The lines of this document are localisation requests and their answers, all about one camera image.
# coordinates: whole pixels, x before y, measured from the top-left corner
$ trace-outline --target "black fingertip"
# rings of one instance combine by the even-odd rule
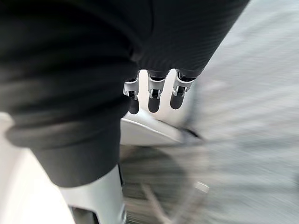
[[[156,113],[160,107],[160,99],[157,98],[149,98],[149,111],[152,113]]]
[[[137,114],[139,111],[139,101],[138,101],[138,99],[137,100],[134,100],[133,98],[130,98],[130,99],[131,99],[131,103],[130,103],[129,112],[131,114]]]
[[[181,107],[182,103],[183,103],[183,99],[184,97],[181,96],[175,96],[172,94],[171,99],[170,99],[170,106],[172,109],[178,109]]]

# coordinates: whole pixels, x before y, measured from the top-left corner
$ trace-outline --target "robotic hand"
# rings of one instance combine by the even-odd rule
[[[166,77],[170,70],[154,71],[148,70],[148,90],[149,90],[149,111],[156,113],[160,107],[160,97],[163,92]],[[172,109],[181,107],[186,92],[190,89],[194,80],[201,74],[202,70],[176,69],[176,79],[173,84],[173,92],[170,100]],[[124,84],[124,94],[131,99],[130,113],[137,114],[139,111],[139,72],[137,75]]]

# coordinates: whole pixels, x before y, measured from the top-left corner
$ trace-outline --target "dark fabric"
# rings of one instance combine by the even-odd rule
[[[205,67],[247,0],[0,4],[0,110],[58,186],[90,183],[119,159],[125,80]]]

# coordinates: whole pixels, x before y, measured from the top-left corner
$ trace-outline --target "gray floor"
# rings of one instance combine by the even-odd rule
[[[253,0],[199,84],[204,144],[122,149],[135,223],[157,223],[140,183],[169,212],[196,180],[211,190],[188,223],[299,223],[299,2]]]

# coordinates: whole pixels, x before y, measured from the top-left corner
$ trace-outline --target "black fabric sleeve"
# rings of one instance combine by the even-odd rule
[[[7,138],[30,148],[61,187],[117,164],[123,83],[151,31],[147,1],[142,26],[126,22],[117,1],[78,2],[0,2],[0,111],[14,120]]]

